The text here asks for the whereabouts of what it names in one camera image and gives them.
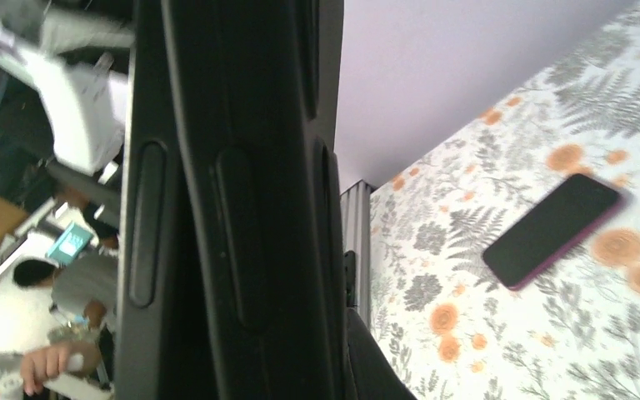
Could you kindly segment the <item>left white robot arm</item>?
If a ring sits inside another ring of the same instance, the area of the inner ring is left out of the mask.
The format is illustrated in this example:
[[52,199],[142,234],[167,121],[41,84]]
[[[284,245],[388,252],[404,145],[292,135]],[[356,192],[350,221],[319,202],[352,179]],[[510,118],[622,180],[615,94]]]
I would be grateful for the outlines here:
[[93,175],[119,153],[135,40],[132,1],[0,1],[0,69],[28,85],[46,150]]

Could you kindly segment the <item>black smartphone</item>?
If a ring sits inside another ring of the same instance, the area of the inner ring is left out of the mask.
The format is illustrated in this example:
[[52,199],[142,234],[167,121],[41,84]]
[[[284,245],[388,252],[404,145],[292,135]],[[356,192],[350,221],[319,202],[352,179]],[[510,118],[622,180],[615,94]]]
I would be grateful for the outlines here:
[[627,196],[595,177],[575,173],[482,252],[505,287],[517,291],[613,217]]

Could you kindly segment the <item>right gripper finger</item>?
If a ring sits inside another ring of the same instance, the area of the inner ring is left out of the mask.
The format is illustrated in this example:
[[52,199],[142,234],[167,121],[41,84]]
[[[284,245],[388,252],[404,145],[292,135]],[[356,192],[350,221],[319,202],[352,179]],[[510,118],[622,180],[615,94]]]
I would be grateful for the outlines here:
[[347,361],[345,398],[358,400],[416,400],[398,378],[367,326],[346,309]]

